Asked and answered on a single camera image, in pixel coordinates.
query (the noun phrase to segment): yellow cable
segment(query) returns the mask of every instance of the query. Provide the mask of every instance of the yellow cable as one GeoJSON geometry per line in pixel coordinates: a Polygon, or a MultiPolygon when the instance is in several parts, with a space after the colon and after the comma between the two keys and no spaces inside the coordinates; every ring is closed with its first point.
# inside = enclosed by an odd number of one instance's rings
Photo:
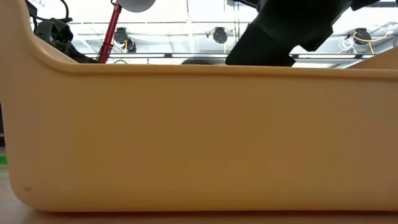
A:
{"type": "Polygon", "coordinates": [[[369,43],[369,47],[371,48],[372,54],[374,54],[373,48],[372,48],[372,43],[369,43]]]}
{"type": "Polygon", "coordinates": [[[357,39],[357,40],[363,41],[363,42],[367,42],[367,43],[376,42],[376,41],[379,41],[379,40],[382,40],[382,39],[386,38],[386,37],[389,35],[389,33],[388,33],[389,31],[390,31],[390,27],[388,27],[388,30],[387,30],[386,34],[384,35],[384,37],[378,38],[378,39],[376,39],[376,40],[363,40],[363,39],[359,39],[359,38],[357,38],[357,37],[355,36],[358,32],[355,32],[355,33],[354,33],[354,38],[357,39]]]}

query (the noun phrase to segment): green object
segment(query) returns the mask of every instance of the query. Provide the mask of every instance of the green object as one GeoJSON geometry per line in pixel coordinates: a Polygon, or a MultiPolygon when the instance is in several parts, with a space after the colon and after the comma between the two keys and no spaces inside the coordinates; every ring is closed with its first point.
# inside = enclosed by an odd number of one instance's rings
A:
{"type": "Polygon", "coordinates": [[[6,155],[0,155],[0,164],[7,164],[6,155]]]}

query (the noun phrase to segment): red pole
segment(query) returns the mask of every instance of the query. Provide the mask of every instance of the red pole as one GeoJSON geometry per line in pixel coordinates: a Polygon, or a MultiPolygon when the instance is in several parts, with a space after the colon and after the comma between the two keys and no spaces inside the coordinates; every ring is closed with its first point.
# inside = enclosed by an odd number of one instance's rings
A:
{"type": "Polygon", "coordinates": [[[122,11],[122,7],[116,1],[114,3],[113,13],[112,13],[111,21],[109,22],[108,30],[106,31],[104,43],[103,43],[101,50],[99,51],[99,54],[98,54],[99,55],[98,61],[100,63],[106,63],[106,61],[108,60],[109,54],[112,51],[113,35],[114,35],[114,31],[116,30],[116,25],[118,24],[119,15],[120,15],[121,11],[122,11]]]}

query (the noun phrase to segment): plastic tray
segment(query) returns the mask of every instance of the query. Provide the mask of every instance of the plastic tray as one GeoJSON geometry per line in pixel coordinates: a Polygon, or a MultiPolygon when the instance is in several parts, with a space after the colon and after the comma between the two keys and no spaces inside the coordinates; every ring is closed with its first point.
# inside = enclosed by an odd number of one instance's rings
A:
{"type": "Polygon", "coordinates": [[[39,210],[398,210],[397,70],[79,65],[0,1],[12,189],[39,210]]]}

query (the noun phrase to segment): table surface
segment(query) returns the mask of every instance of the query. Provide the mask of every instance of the table surface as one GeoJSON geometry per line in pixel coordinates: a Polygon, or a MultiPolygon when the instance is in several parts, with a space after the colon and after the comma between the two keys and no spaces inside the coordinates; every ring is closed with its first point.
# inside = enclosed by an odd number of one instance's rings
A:
{"type": "Polygon", "coordinates": [[[398,223],[398,213],[360,212],[190,212],[190,213],[48,213],[22,204],[11,191],[6,165],[0,165],[0,224],[16,223],[398,223]]]}

